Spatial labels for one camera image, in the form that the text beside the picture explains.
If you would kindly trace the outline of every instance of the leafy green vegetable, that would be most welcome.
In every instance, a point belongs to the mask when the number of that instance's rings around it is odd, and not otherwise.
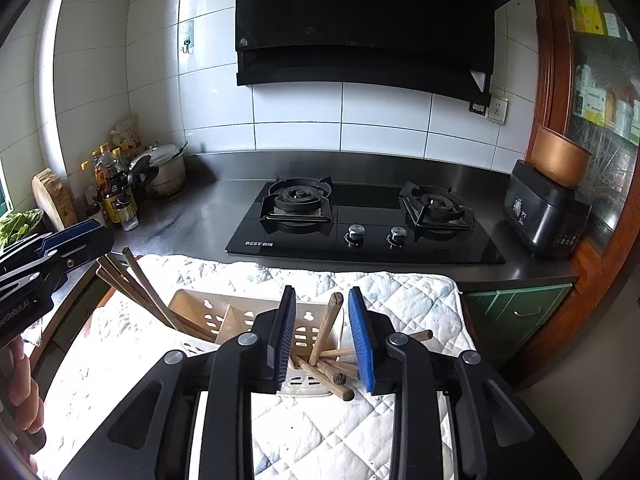
[[[25,213],[9,213],[0,220],[0,250],[16,243],[31,232],[42,218],[40,209]]]

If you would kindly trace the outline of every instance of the bundle of chopsticks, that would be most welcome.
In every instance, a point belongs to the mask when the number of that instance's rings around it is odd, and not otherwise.
[[[156,290],[149,282],[145,273],[138,265],[136,257],[128,247],[123,248],[122,255],[131,269],[133,276],[120,263],[115,254],[107,253],[97,259],[100,267],[95,274],[107,284],[124,294],[127,298],[148,310],[165,325],[199,339],[215,342],[210,333],[194,322],[169,310]]]
[[[331,295],[308,361],[302,356],[293,353],[291,354],[291,361],[296,368],[302,368],[307,374],[312,375],[332,394],[348,401],[353,400],[355,393],[351,387],[347,386],[347,378],[359,381],[360,372],[356,365],[336,361],[335,358],[353,355],[355,350],[353,348],[322,350],[334,326],[335,319],[342,308],[343,301],[344,298],[340,292],[334,292]],[[428,341],[433,337],[433,332],[424,330],[423,332],[411,334],[410,337],[418,341]]]

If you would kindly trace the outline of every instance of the beige plastic basket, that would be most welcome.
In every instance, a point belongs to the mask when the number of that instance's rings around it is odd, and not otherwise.
[[[255,316],[261,312],[274,310],[279,305],[279,301],[224,296],[182,288],[174,294],[169,308],[196,324],[201,330],[210,332],[215,336],[216,344],[222,344],[242,332],[251,330]],[[294,354],[303,357],[311,354],[326,308],[325,303],[297,303],[292,347]],[[340,348],[343,325],[344,314],[340,311],[323,350]],[[287,379],[278,394],[294,397],[323,397],[330,395],[330,392],[313,376],[299,368],[294,368],[289,359]]]

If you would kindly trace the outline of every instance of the bowl of vegetables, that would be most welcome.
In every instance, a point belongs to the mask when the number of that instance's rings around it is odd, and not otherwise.
[[[9,213],[0,220],[0,252],[4,252],[10,245],[37,232],[42,234],[46,232],[42,209]]]

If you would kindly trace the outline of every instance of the pot lid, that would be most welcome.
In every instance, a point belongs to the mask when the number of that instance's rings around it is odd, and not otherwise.
[[[174,158],[174,156],[177,154],[178,148],[175,144],[164,144],[162,146],[157,146],[156,148],[146,150],[146,152],[144,153],[140,153],[140,155],[138,155],[131,161],[130,167],[133,168],[136,165],[136,162],[145,155],[151,155],[149,166],[154,167],[162,166],[164,163]]]

